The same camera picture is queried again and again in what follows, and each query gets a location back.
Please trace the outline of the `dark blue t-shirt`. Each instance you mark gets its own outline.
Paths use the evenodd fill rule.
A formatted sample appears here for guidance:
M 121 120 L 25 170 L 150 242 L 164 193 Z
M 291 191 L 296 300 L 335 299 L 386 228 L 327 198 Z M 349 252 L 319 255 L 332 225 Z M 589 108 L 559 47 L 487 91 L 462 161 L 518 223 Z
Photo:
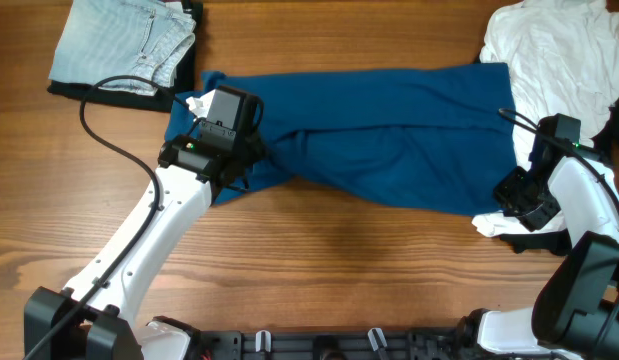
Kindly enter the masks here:
M 295 177 L 387 206 L 479 215 L 498 210 L 496 185 L 516 165 L 508 67 L 230 76 L 208 71 L 205 90 L 237 88 L 265 105 L 265 159 L 253 191 Z

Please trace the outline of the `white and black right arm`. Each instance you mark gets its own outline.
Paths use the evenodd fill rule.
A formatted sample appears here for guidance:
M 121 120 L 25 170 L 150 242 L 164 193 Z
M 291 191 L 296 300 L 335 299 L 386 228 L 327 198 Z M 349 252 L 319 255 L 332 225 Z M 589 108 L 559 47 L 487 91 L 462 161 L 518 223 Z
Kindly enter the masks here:
M 496 200 L 529 230 L 562 213 L 559 238 L 539 234 L 524 245 L 569 251 L 533 307 L 462 318 L 454 351 L 478 359 L 619 359 L 619 195 L 609 161 L 580 143 L 575 118 L 533 123 L 511 109 L 499 114 L 535 138 L 530 169 L 505 177 Z

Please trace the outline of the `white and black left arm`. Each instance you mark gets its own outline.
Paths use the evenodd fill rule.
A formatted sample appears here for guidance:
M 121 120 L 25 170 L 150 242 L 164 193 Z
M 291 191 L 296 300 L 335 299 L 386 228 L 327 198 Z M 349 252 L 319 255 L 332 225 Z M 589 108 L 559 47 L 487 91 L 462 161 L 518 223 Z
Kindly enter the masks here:
M 148 288 L 220 192 L 265 155 L 263 101 L 221 86 L 205 94 L 187 131 L 165 142 L 143 196 L 105 247 L 59 292 L 40 287 L 24 309 L 27 359 L 196 359 L 196 332 L 157 317 L 135 320 Z

